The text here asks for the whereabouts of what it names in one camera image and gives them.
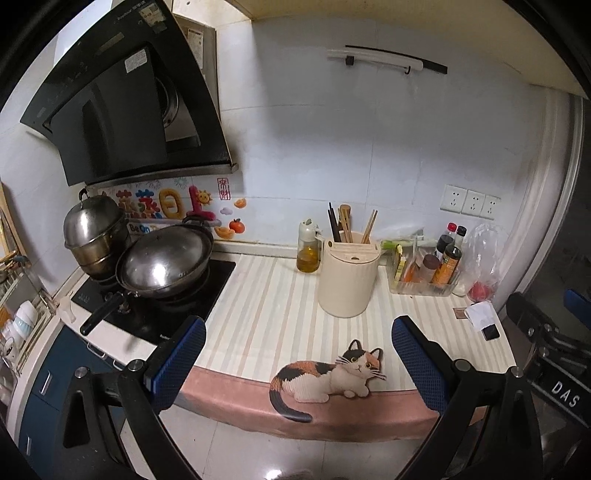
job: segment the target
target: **stainless steel pot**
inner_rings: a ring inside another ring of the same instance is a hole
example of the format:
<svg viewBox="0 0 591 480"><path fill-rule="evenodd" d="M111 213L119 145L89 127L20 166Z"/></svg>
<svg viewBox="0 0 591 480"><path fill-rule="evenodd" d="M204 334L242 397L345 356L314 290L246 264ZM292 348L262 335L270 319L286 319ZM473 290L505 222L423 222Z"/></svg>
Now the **stainless steel pot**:
<svg viewBox="0 0 591 480"><path fill-rule="evenodd" d="M105 195L89 197L82 189L78 198L80 203L64 220L64 244L85 273L105 280L115 275L119 256L131 245L128 221L123 210Z"/></svg>
<svg viewBox="0 0 591 480"><path fill-rule="evenodd" d="M115 293L80 327L88 335L130 294L167 299L191 293L204 273L213 249L211 232L202 225L183 223L147 233L119 258L115 278L125 291Z"/></svg>

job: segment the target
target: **range hood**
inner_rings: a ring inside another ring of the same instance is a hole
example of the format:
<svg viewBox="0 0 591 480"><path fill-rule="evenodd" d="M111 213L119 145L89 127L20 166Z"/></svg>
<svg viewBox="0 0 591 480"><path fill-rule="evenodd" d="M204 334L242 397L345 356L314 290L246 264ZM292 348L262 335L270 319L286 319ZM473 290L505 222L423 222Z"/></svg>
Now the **range hood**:
<svg viewBox="0 0 591 480"><path fill-rule="evenodd" d="M56 145L69 185L238 168L199 66L162 0L126 0L101 18L43 81L21 123Z"/></svg>

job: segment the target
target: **kitchen counter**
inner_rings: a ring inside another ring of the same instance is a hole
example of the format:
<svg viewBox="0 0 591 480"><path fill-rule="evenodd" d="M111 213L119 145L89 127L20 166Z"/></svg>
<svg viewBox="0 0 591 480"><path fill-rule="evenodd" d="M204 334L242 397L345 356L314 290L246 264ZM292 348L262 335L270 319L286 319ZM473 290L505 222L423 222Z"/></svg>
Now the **kitchen counter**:
<svg viewBox="0 0 591 480"><path fill-rule="evenodd" d="M207 320L205 347L176 401L215 420L304 439L368 442L426 435L437 414L422 402L390 339L392 320L403 314L453 359L465 358L489 372L505 372L515 364L498 319L500 338L487 342L468 320L455 318L453 308L467 306L467 299L391 294L384 267L378 269L366 311L338 319L317 303L319 276L298 272L294 259L220 253L215 258L236 261L236 268ZM77 332L89 313L74 303L71 308L76 320L67 324ZM369 397L297 404L284 395L289 406L312 414L310 424L286 420L273 410L269 381L279 369L296 360L333 363L354 339L367 350L384 350L387 378L368 382ZM87 340L125 364L147 358L155 348L107 322Z"/></svg>

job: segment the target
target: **chopsticks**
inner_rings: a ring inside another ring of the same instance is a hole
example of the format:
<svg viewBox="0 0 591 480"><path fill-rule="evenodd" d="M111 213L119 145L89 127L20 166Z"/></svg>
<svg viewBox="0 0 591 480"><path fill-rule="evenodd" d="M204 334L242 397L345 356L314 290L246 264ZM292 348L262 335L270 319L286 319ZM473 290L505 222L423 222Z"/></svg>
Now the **chopsticks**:
<svg viewBox="0 0 591 480"><path fill-rule="evenodd" d="M332 204L329 202L329 222L330 222L330 229L333 232L333 240L335 242L340 242L340 233L339 233L339 225L336 222L335 211L332 208Z"/></svg>
<svg viewBox="0 0 591 480"><path fill-rule="evenodd" d="M342 204L339 207L339 220L340 225L342 228L342 234L339 232L339 224L336 221L335 211L332 207L332 204L329 202L329 221L330 221L330 229L332 230L333 239L335 242L347 242L352 244L353 243L353 234L351 231L351 207L347 204ZM362 244L369 243L369 236L371 234L371 230L374 227L375 218L378 216L377 210L372 210L371 215L369 216L368 224L365 227L365 232L363 233L363 237L361 238Z"/></svg>
<svg viewBox="0 0 591 480"><path fill-rule="evenodd" d="M368 224L365 227L365 232L363 233L363 238L361 239L362 244L369 243L369 234L371 233L371 229L374 227L375 218L378 216L377 210L372 210L371 215L368 220Z"/></svg>

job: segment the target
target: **red tomato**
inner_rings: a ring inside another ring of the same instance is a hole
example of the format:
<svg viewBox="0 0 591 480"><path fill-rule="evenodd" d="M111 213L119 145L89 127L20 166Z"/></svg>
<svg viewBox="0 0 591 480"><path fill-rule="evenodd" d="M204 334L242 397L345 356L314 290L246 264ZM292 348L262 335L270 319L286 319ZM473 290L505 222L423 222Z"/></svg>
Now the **red tomato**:
<svg viewBox="0 0 591 480"><path fill-rule="evenodd" d="M244 230L246 230L244 223L242 223L239 218L232 220L229 227L236 233L244 233Z"/></svg>
<svg viewBox="0 0 591 480"><path fill-rule="evenodd" d="M468 292L468 298L470 298L471 301L476 302L485 301L489 298L491 293L492 289L488 285L484 285L484 283L477 281Z"/></svg>

